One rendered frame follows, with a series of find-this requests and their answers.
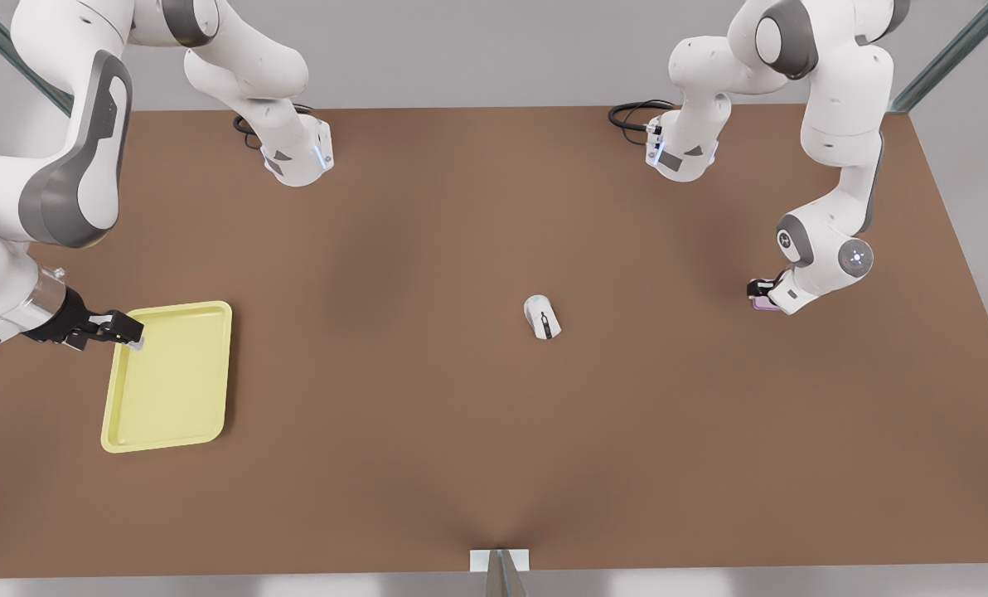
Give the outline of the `pale yellow tray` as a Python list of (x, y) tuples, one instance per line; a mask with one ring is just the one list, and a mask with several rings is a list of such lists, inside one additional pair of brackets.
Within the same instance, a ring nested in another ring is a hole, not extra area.
[(231, 355), (228, 303), (131, 311), (140, 348), (114, 349), (100, 441), (112, 454), (202, 444), (224, 429)]

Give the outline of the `white computer mouse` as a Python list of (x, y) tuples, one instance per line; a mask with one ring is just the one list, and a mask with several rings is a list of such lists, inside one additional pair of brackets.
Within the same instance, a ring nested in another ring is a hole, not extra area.
[(531, 325), (536, 337), (552, 339), (561, 332), (561, 325), (547, 296), (542, 294), (530, 296), (525, 300), (524, 313), (525, 320)]

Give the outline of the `silver frame post with foot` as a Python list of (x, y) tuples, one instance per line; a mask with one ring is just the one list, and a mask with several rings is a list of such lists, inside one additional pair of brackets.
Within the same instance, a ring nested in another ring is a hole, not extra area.
[(528, 597), (521, 571), (530, 570), (528, 549), (470, 551), (471, 573), (486, 574), (484, 597)]

